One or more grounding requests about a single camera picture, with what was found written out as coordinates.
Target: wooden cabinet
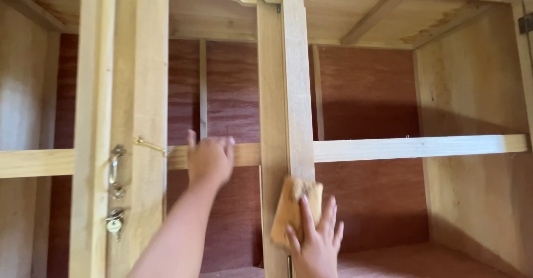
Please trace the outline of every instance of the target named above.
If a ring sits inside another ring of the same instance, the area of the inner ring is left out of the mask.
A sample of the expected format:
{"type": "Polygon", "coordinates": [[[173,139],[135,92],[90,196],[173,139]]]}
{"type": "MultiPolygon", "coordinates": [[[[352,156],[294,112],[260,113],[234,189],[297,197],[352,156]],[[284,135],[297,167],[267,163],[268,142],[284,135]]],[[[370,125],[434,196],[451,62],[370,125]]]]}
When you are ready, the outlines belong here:
{"type": "Polygon", "coordinates": [[[0,0],[0,276],[125,276],[187,188],[186,129],[237,141],[201,277],[287,275],[287,173],[337,197],[341,277],[533,276],[532,11],[0,0]]]}

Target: hand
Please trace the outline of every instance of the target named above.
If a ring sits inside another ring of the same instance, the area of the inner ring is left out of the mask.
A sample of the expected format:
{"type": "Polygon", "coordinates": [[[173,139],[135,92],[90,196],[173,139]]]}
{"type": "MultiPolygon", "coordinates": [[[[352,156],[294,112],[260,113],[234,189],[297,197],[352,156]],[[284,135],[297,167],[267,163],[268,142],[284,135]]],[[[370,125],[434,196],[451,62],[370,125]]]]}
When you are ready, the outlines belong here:
{"type": "Polygon", "coordinates": [[[234,138],[210,137],[203,139],[197,145],[196,132],[189,130],[187,143],[189,186],[205,181],[212,183],[218,189],[229,181],[233,171],[234,138]]]}
{"type": "Polygon", "coordinates": [[[300,207],[304,228],[302,246],[300,246],[294,229],[287,226],[287,236],[296,275],[306,278],[337,278],[337,255],[341,248],[344,223],[340,222],[337,231],[334,232],[337,218],[335,197],[331,197],[316,229],[306,196],[300,200],[300,207]]]}

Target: wooden shelf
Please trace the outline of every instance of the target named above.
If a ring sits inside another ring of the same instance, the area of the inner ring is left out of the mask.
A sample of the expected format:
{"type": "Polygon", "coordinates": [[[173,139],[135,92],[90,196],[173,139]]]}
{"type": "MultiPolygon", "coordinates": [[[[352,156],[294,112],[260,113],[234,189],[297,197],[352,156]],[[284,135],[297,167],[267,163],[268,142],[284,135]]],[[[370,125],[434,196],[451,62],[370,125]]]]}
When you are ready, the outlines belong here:
{"type": "MultiPolygon", "coordinates": [[[[525,152],[523,134],[315,141],[315,162],[525,152]]],[[[187,168],[187,146],[170,146],[169,170],[187,168]]],[[[260,166],[258,143],[235,146],[235,166],[260,166]]],[[[72,175],[74,150],[1,151],[0,178],[72,175]]]]}
{"type": "Polygon", "coordinates": [[[525,152],[523,134],[315,141],[315,162],[525,152]]]}
{"type": "MultiPolygon", "coordinates": [[[[201,274],[200,278],[264,278],[262,268],[247,267],[201,274]]],[[[509,278],[489,266],[450,250],[424,243],[341,254],[339,278],[509,278]]]]}

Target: sponge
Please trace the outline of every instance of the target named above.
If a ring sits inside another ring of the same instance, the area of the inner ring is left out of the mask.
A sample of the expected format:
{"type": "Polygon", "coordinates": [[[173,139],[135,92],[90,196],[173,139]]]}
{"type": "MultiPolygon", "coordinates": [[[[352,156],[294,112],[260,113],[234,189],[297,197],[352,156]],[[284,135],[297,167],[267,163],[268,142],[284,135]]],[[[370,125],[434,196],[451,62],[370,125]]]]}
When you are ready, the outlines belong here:
{"type": "Polygon", "coordinates": [[[313,216],[315,226],[318,225],[322,216],[322,191],[321,183],[306,181],[287,176],[283,183],[283,189],[278,201],[274,224],[270,233],[272,241],[289,249],[289,240],[286,227],[291,225],[296,231],[300,243],[303,241],[302,212],[300,210],[300,198],[306,195],[313,216]]]}

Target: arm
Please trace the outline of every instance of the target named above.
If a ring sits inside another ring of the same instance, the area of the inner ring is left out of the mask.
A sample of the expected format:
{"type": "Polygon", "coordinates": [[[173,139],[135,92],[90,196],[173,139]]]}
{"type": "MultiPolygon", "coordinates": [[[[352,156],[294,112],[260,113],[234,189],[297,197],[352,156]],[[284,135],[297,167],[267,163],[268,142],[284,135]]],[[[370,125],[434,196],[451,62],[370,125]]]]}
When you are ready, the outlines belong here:
{"type": "Polygon", "coordinates": [[[344,224],[340,222],[335,232],[337,203],[331,197],[320,223],[315,228],[307,197],[300,200],[304,242],[300,245],[294,229],[287,227],[290,253],[298,277],[337,278],[337,255],[341,248],[344,224]]]}
{"type": "Polygon", "coordinates": [[[176,202],[129,278],[198,277],[207,220],[218,190],[233,170],[233,138],[206,138],[196,145],[189,130],[189,188],[176,202]]]}

